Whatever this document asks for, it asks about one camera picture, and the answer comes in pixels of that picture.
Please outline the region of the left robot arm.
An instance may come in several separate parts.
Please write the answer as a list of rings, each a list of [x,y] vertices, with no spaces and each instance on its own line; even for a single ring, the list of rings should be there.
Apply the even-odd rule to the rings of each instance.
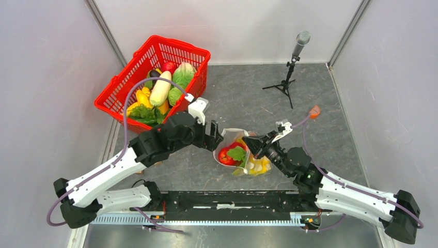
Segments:
[[[91,223],[97,216],[122,208],[157,210],[162,196],[156,190],[140,186],[133,190],[109,191],[126,177],[146,169],[187,146],[214,151],[223,136],[216,121],[206,125],[188,112],[178,112],[164,124],[142,132],[129,141],[127,147],[92,171],[72,180],[59,178],[54,188],[64,223],[75,229]]]

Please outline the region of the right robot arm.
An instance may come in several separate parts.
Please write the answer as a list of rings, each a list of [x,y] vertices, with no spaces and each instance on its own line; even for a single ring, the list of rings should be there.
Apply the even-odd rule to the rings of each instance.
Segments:
[[[383,192],[342,179],[318,167],[302,147],[282,148],[279,134],[272,131],[264,136],[246,136],[243,142],[256,158],[268,158],[301,193],[299,206],[305,211],[314,208],[335,211],[364,220],[391,238],[415,244],[420,208],[413,195],[399,190]]]

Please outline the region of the red apple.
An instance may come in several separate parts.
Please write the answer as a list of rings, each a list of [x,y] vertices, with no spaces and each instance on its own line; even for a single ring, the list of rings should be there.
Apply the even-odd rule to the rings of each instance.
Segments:
[[[229,148],[229,147],[225,147],[225,148],[221,149],[217,155],[217,158],[221,164],[228,165],[228,166],[235,166],[238,162],[228,155],[228,151],[230,149],[231,148]]]

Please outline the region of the clear polka dot zip bag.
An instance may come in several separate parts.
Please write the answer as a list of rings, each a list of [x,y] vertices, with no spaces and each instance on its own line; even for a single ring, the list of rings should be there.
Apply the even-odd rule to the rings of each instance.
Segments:
[[[228,128],[222,131],[224,138],[213,151],[216,162],[222,166],[233,168],[234,176],[259,176],[269,173],[273,165],[267,157],[256,159],[244,143],[243,137],[255,136],[255,132],[248,132],[238,128]]]

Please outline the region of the yellow banana bunch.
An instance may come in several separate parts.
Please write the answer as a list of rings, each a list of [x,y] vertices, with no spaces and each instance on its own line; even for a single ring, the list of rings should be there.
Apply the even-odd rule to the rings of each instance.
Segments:
[[[245,164],[241,164],[239,168],[233,171],[234,176],[242,176],[242,175],[251,175],[258,176],[269,172],[271,167],[271,162],[267,157],[263,157],[261,159],[255,159],[253,154],[250,152],[249,148],[243,142],[243,139],[240,137],[236,140],[240,144],[242,144],[247,151],[247,159],[245,159]]]

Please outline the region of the orange carrot with leaves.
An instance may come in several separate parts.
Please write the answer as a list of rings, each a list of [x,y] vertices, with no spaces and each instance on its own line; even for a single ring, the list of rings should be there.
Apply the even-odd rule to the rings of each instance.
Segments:
[[[243,167],[246,161],[246,146],[241,142],[234,142],[229,148],[231,149],[228,151],[228,155],[238,162],[235,166]]]

